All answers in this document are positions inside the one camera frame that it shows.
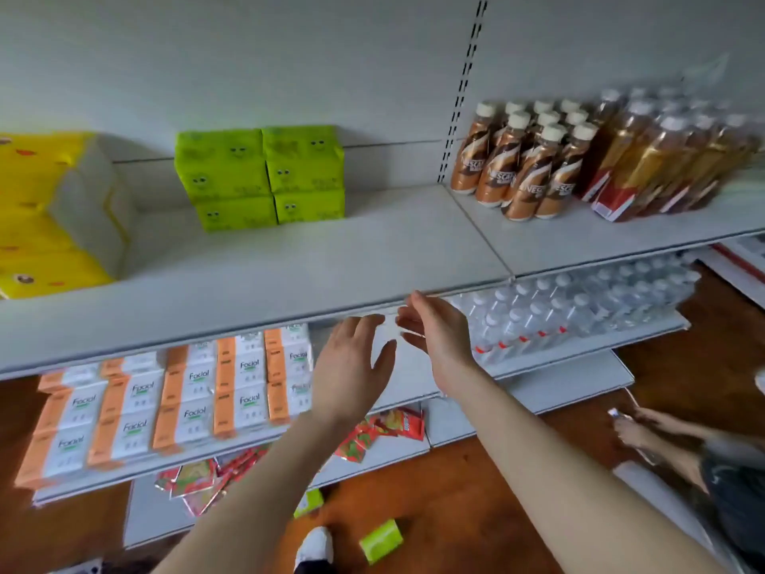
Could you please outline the person's right hand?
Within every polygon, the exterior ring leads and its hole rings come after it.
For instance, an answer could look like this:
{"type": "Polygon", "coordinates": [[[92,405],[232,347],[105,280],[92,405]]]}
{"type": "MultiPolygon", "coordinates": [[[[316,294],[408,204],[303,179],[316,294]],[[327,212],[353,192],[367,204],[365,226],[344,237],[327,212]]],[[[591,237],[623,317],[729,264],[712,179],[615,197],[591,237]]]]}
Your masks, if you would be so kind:
{"type": "Polygon", "coordinates": [[[457,399],[465,392],[467,381],[477,375],[479,366],[473,358],[467,318],[450,302],[442,300],[445,301],[445,351],[437,356],[426,355],[432,363],[437,387],[457,399]]]}

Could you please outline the person's left hand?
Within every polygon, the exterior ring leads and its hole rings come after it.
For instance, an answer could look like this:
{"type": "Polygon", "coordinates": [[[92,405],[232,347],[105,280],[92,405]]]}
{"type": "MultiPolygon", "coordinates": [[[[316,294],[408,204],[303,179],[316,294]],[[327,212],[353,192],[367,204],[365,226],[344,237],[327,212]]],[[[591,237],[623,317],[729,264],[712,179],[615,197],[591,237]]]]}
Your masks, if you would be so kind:
{"type": "Polygon", "coordinates": [[[373,343],[384,315],[361,317],[357,328],[360,351],[337,350],[337,323],[321,350],[313,373],[311,414],[321,424],[347,435],[369,413],[384,389],[375,389],[370,382],[373,343]]]}

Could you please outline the person's left forearm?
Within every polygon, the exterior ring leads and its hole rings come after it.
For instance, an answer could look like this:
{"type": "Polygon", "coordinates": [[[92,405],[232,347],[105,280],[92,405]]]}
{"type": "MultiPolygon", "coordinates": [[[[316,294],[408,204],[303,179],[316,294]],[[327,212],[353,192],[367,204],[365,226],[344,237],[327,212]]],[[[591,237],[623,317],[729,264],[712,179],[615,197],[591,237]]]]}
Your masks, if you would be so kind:
{"type": "Polygon", "coordinates": [[[151,574],[259,574],[302,496],[358,419],[301,414],[151,574]]]}

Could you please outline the person's right forearm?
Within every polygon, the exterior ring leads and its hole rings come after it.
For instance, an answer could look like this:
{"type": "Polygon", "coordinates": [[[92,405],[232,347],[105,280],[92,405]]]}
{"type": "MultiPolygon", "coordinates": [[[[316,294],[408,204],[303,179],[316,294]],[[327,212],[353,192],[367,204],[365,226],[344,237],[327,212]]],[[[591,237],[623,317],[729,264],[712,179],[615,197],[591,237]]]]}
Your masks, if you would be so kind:
{"type": "Polygon", "coordinates": [[[434,365],[566,574],[728,574],[635,490],[573,448],[474,362],[434,365]]]}

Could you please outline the pile of red snack packets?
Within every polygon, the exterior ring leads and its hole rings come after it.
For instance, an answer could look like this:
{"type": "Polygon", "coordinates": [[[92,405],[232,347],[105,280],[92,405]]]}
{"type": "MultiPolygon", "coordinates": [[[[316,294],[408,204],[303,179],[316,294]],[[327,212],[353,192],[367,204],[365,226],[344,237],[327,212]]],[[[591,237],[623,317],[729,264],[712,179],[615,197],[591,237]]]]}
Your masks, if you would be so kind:
{"type": "Polygon", "coordinates": [[[269,449],[270,444],[261,444],[159,472],[154,480],[154,488],[165,493],[170,501],[181,502],[191,517],[201,517],[269,449]]]}
{"type": "Polygon", "coordinates": [[[422,442],[426,436],[425,417],[421,410],[408,407],[397,407],[368,415],[353,428],[333,455],[358,464],[382,437],[406,438],[422,442]]]}

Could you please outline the small green tissue pack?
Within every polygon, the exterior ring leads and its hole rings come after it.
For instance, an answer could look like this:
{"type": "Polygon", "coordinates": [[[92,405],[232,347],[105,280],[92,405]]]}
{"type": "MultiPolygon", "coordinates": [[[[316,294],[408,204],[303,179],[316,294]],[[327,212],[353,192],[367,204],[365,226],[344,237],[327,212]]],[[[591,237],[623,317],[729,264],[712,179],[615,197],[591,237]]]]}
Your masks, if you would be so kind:
{"type": "Polygon", "coordinates": [[[280,225],[342,220],[346,215],[345,190],[275,193],[273,197],[280,225]]]}
{"type": "Polygon", "coordinates": [[[205,232],[262,229],[279,224],[272,196],[244,197],[194,204],[205,232]]]}

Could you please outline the green packet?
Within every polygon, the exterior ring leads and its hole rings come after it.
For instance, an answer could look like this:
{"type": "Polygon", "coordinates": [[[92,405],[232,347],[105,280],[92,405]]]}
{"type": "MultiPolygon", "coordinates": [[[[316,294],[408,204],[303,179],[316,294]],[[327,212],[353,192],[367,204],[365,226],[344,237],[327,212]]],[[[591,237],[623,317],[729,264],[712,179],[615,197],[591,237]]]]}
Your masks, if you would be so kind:
{"type": "Polygon", "coordinates": [[[389,519],[359,540],[367,563],[371,566],[397,550],[404,543],[397,521],[389,519]]]}
{"type": "Polygon", "coordinates": [[[296,507],[293,518],[298,519],[306,514],[314,512],[324,505],[324,496],[320,488],[311,489],[305,492],[298,506],[296,507]]]}

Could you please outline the group of clear water bottles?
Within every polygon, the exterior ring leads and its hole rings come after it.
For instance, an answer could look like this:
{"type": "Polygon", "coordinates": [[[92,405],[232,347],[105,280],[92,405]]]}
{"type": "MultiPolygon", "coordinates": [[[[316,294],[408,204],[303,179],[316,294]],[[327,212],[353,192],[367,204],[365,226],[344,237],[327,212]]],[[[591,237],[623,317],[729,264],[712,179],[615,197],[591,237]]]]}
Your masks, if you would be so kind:
{"type": "Polygon", "coordinates": [[[487,367],[669,317],[693,297],[701,278],[691,256],[669,253],[517,280],[447,301],[466,316],[473,356],[487,367]]]}

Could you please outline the large green tissue pack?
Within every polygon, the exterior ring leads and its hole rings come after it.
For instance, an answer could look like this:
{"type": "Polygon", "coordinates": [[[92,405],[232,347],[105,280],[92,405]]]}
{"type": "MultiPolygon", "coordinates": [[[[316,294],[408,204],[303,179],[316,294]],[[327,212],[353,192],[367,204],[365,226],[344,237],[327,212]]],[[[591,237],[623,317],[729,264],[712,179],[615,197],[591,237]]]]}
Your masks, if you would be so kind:
{"type": "Polygon", "coordinates": [[[263,129],[271,192],[342,191],[345,154],[333,125],[263,129]]]}
{"type": "Polygon", "coordinates": [[[271,193],[260,128],[180,132],[175,170],[192,204],[271,193]]]}

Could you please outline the stack of orange tissue boxes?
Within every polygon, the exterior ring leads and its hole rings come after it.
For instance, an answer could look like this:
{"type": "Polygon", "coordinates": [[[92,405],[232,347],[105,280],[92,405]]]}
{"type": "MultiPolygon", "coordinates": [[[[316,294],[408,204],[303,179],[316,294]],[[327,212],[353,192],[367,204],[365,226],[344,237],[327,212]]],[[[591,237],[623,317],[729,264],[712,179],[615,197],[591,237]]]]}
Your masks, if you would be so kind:
{"type": "Polygon", "coordinates": [[[286,423],[311,408],[313,371],[310,328],[291,324],[43,373],[14,485],[36,490],[286,423]]]}

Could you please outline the group of brown coffee bottles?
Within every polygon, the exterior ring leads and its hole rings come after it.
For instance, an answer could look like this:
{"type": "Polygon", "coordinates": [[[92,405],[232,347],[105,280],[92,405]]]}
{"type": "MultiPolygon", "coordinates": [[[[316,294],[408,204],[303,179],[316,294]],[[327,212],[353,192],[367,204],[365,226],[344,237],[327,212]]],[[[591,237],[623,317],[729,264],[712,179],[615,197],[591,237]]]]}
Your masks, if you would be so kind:
{"type": "Polygon", "coordinates": [[[600,130],[576,103],[479,102],[447,187],[511,222],[553,220],[572,197],[600,130]]]}

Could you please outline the person's white shoe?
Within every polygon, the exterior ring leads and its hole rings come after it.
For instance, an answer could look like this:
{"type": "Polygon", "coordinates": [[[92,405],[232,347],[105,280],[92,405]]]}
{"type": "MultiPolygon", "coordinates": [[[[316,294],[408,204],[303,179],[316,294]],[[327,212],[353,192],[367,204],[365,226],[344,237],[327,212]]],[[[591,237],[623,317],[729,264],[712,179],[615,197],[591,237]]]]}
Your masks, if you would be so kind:
{"type": "Polygon", "coordinates": [[[327,527],[315,527],[295,555],[293,574],[337,574],[333,563],[333,539],[327,527]]]}

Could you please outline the slotted shelf upright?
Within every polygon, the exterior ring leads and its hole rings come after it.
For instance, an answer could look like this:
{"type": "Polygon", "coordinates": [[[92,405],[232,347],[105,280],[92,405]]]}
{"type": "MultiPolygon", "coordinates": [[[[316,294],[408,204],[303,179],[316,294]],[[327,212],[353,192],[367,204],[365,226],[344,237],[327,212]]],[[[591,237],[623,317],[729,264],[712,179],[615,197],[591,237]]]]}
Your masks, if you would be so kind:
{"type": "Polygon", "coordinates": [[[463,140],[460,135],[460,128],[462,113],[464,111],[465,96],[470,82],[474,57],[477,52],[481,31],[483,29],[484,16],[489,3],[490,0],[477,0],[474,11],[471,13],[472,22],[470,36],[467,40],[467,48],[458,79],[457,93],[454,98],[454,108],[451,111],[451,118],[449,119],[447,132],[444,138],[441,163],[437,173],[437,182],[444,187],[449,187],[451,183],[454,156],[463,140]]]}

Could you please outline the shrink-wrapped pack of tea bottles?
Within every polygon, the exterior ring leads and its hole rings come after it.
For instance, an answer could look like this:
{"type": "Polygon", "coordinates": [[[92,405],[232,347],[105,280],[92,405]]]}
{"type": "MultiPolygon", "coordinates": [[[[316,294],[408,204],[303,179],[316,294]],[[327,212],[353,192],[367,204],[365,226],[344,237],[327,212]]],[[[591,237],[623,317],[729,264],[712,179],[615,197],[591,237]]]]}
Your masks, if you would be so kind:
{"type": "Polygon", "coordinates": [[[701,210],[761,154],[765,122],[682,88],[602,95],[574,194],[608,222],[701,210]]]}

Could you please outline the plain white panel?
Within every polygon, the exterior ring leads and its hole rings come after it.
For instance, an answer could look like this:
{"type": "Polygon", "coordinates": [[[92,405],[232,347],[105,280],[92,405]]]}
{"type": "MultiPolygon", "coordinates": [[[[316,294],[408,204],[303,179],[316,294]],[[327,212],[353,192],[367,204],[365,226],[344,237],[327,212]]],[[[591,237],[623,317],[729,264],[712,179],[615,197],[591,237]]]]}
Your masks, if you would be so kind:
{"type": "Polygon", "coordinates": [[[688,494],[676,492],[662,478],[637,462],[618,464],[613,474],[678,529],[708,550],[723,568],[732,570],[726,542],[701,506],[693,503],[688,494]]]}

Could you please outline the yellow tissue pack bundle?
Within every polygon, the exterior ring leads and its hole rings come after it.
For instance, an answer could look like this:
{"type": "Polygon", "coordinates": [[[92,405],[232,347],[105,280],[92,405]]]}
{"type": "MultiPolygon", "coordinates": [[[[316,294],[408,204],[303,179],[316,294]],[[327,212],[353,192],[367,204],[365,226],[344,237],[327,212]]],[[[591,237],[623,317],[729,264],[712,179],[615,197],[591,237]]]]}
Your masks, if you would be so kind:
{"type": "Polygon", "coordinates": [[[0,299],[118,281],[136,217],[100,134],[0,132],[0,299]]]}

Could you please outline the white panel with red stripe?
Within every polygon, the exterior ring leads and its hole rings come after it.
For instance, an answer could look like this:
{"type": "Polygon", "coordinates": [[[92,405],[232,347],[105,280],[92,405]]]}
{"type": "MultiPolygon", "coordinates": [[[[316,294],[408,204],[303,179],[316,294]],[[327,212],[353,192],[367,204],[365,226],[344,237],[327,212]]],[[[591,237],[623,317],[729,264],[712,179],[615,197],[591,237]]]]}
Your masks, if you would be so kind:
{"type": "Polygon", "coordinates": [[[714,243],[697,258],[765,312],[765,233],[714,243]]]}

